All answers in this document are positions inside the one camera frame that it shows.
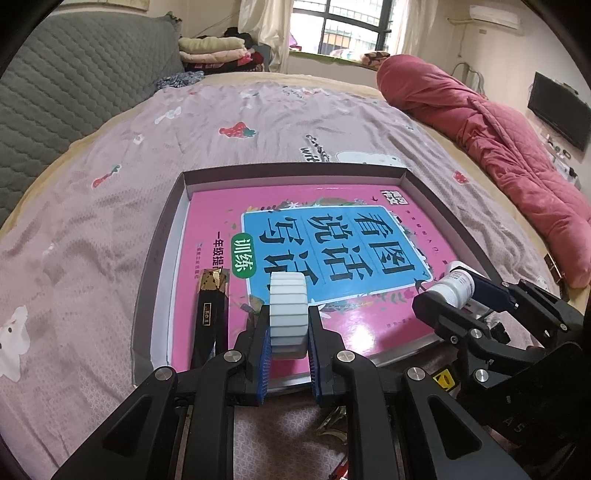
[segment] green label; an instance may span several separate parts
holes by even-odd
[[[232,237],[232,272],[238,278],[250,278],[256,272],[254,239],[249,233]]]

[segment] window sill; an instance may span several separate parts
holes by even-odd
[[[319,53],[307,53],[304,51],[290,50],[290,57],[319,61],[320,63],[324,63],[326,65],[336,63],[337,65],[347,65],[349,67],[361,67],[366,70],[371,70],[372,72],[378,71],[376,68],[368,67],[367,65],[363,65],[357,61],[340,59],[337,57],[331,57],[329,55],[321,55]]]

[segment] television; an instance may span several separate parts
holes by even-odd
[[[528,108],[574,147],[587,148],[591,109],[564,85],[536,72]]]

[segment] air conditioner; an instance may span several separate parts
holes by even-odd
[[[504,27],[509,27],[514,30],[519,30],[521,27],[521,20],[517,14],[498,8],[470,5],[470,18],[473,20],[481,20],[497,25],[503,25]]]

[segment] white ribbed object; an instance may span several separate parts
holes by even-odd
[[[304,358],[308,350],[308,294],[303,273],[273,272],[269,297],[271,354]]]

